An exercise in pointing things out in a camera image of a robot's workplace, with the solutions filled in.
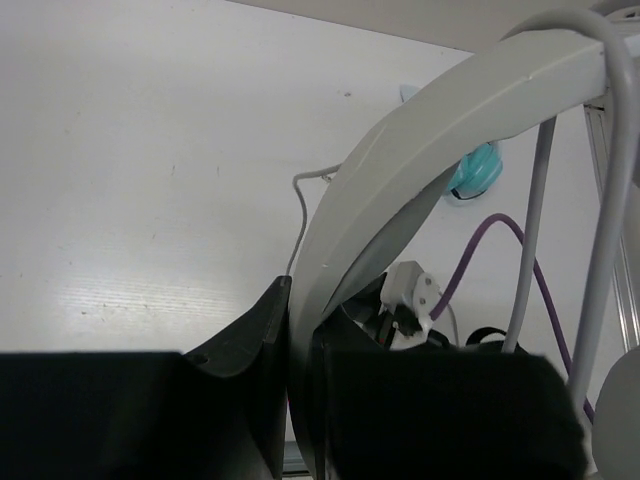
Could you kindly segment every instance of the purple cable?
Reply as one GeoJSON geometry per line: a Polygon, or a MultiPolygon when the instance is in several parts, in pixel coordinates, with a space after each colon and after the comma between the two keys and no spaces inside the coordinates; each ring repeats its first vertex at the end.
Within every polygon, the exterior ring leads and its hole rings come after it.
{"type": "MultiPolygon", "coordinates": [[[[467,267],[469,266],[469,262],[471,261],[471,257],[473,257],[476,248],[478,248],[478,244],[489,227],[496,222],[502,222],[506,224],[511,231],[518,237],[520,244],[524,242],[524,232],[520,228],[520,226],[516,223],[516,221],[508,215],[504,213],[494,213],[493,215],[487,217],[480,226],[473,232],[469,243],[464,249],[464,253],[462,254],[462,258],[458,263],[453,275],[451,276],[451,280],[449,281],[449,285],[445,288],[442,297],[431,310],[431,319],[433,321],[437,320],[438,317],[442,314],[444,309],[451,302],[451,298],[455,293],[458,285],[460,285],[460,281],[464,276],[467,267]]],[[[571,354],[569,353],[569,348],[567,347],[567,342],[564,339],[564,334],[562,333],[562,327],[560,326],[560,320],[558,318],[558,312],[556,311],[556,307],[553,304],[553,300],[551,298],[551,293],[549,292],[549,287],[547,286],[547,282],[544,279],[544,275],[542,274],[542,269],[538,264],[538,260],[536,259],[535,264],[533,266],[533,274],[536,277],[536,281],[538,282],[538,287],[540,287],[540,293],[542,293],[542,299],[544,300],[544,305],[547,307],[547,312],[549,313],[549,319],[551,320],[551,328],[553,328],[553,334],[556,337],[556,342],[558,343],[558,348],[560,349],[560,356],[562,357],[562,363],[564,363],[564,367],[567,370],[567,374],[571,372],[571,354]]],[[[584,413],[587,415],[589,421],[593,424],[593,417],[595,412],[593,407],[589,403],[589,400],[585,400],[584,402],[584,413]]]]}

